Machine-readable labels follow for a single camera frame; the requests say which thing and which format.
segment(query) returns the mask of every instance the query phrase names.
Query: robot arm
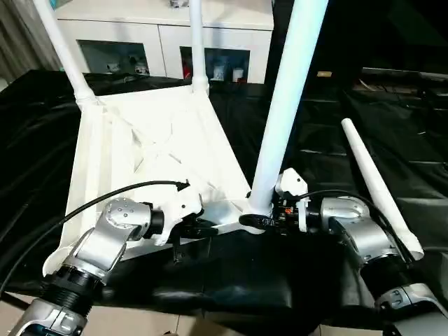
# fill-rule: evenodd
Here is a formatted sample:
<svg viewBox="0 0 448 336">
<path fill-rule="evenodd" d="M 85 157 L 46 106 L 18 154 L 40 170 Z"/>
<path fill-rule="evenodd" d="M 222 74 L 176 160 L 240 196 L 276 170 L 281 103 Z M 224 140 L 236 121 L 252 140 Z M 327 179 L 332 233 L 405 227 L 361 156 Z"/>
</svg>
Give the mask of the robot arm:
<svg viewBox="0 0 448 336">
<path fill-rule="evenodd" d="M 390 233 L 370 217 L 367 204 L 350 196 L 321 201 L 297 197 L 307 191 L 303 178 L 287 169 L 276 186 L 280 199 L 273 216 L 243 215 L 240 223 L 283 235 L 327 232 L 339 236 L 390 328 L 385 335 L 446 335 L 448 311 L 405 262 Z"/>
<path fill-rule="evenodd" d="M 9 335 L 80 335 L 93 301 L 122 258 L 126 243 L 155 235 L 156 243 L 164 244 L 175 224 L 201 210 L 200 197 L 192 188 L 178 192 L 162 210 L 126 198 L 108 202 L 95 227 L 49 276 L 42 298 L 30 304 Z"/>
</svg>

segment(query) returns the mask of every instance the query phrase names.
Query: black cloth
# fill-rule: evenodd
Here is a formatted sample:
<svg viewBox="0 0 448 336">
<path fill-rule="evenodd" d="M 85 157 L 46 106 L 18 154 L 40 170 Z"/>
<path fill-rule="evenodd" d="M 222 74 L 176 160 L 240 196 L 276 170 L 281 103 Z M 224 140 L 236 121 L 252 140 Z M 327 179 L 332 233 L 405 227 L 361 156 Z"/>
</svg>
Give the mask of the black cloth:
<svg viewBox="0 0 448 336">
<path fill-rule="evenodd" d="M 185 85 L 142 76 L 86 78 L 97 95 Z M 271 90 L 255 84 L 212 83 L 210 88 L 210 100 L 250 184 L 270 95 Z M 448 260 L 440 252 L 448 249 L 447 109 L 446 99 L 438 97 L 322 85 L 304 96 L 283 161 L 310 190 L 341 188 L 368 196 L 340 127 L 341 119 L 352 118 L 405 220 L 431 249 L 419 266 L 441 298 L 448 298 Z M 35 234 L 64 214 L 80 111 L 64 73 L 31 71 L 0 94 L 0 114 L 3 279 Z M 9 290 L 39 293 L 42 262 L 59 237 L 55 232 L 27 257 Z M 171 251 L 120 263 L 99 303 L 202 312 L 242 331 L 247 331 L 246 321 L 257 321 L 259 335 L 292 328 L 305 335 L 343 306 L 372 304 L 334 237 L 233 232 L 181 249 L 182 262 L 176 265 Z"/>
</svg>

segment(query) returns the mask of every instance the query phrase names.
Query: white bracket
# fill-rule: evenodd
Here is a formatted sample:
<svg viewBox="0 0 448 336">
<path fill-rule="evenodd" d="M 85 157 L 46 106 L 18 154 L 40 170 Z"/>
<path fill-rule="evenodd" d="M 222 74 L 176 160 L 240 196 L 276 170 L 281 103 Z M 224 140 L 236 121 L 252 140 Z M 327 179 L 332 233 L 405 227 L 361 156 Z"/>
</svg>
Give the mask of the white bracket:
<svg viewBox="0 0 448 336">
<path fill-rule="evenodd" d="M 201 212 L 201 197 L 198 191 L 190 186 L 179 191 L 174 199 L 163 204 L 160 209 L 164 214 L 164 224 L 162 233 L 155 239 L 156 246 L 167 243 L 174 226 L 179 224 L 184 217 Z"/>
</svg>

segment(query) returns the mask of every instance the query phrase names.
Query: curtain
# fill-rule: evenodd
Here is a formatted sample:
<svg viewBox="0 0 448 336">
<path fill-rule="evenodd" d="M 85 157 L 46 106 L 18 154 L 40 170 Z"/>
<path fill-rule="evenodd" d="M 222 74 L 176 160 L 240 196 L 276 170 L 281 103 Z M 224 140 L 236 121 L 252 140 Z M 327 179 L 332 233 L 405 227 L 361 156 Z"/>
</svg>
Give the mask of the curtain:
<svg viewBox="0 0 448 336">
<path fill-rule="evenodd" d="M 0 77 L 11 83 L 31 69 L 59 68 L 32 0 L 0 0 Z"/>
</svg>

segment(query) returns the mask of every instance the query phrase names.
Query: shelf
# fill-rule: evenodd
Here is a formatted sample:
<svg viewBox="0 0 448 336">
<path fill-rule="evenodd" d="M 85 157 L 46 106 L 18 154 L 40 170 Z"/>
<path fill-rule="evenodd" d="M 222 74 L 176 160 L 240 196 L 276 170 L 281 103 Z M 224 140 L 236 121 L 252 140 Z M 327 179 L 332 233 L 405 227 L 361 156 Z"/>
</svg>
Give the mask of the shelf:
<svg viewBox="0 0 448 336">
<path fill-rule="evenodd" d="M 59 20 L 190 26 L 188 8 L 169 0 L 73 0 L 56 10 Z M 203 0 L 204 27 L 268 30 L 274 28 L 271 0 Z"/>
</svg>

